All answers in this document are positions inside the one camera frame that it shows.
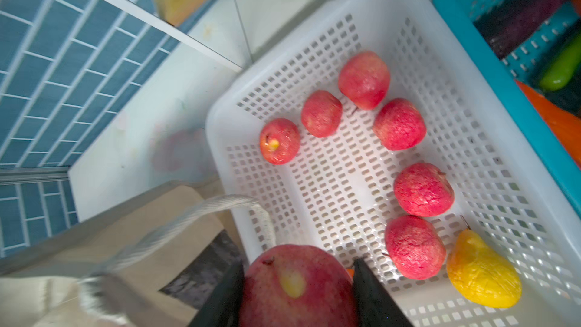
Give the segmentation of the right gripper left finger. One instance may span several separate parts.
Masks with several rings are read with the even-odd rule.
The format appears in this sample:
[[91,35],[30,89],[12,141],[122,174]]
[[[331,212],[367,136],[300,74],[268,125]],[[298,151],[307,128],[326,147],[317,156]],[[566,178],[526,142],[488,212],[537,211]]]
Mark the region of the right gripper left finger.
[[188,327],[239,326],[244,285],[244,265],[233,263]]

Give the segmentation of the beige canvas grocery bag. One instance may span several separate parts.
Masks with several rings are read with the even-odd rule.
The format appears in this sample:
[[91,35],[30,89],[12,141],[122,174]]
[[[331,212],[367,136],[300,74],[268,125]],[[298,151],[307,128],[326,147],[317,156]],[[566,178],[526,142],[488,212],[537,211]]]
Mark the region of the beige canvas grocery bag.
[[228,239],[219,215],[249,210],[276,243],[255,198],[204,198],[167,183],[1,261],[3,326],[188,326],[225,272],[209,251]]

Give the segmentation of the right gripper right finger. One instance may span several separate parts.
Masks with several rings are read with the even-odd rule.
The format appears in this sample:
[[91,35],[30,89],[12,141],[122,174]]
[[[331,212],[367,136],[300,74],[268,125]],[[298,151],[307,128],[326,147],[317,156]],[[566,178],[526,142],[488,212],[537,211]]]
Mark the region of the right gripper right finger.
[[413,327],[364,259],[355,259],[353,269],[353,295],[359,326]]

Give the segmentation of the red apple with yellow spot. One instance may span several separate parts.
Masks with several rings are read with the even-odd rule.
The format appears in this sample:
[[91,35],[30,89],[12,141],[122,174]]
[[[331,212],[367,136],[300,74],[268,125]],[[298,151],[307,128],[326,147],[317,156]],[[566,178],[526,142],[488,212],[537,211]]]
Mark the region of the red apple with yellow spot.
[[357,326],[353,279],[310,245],[265,251],[245,274],[240,326]]

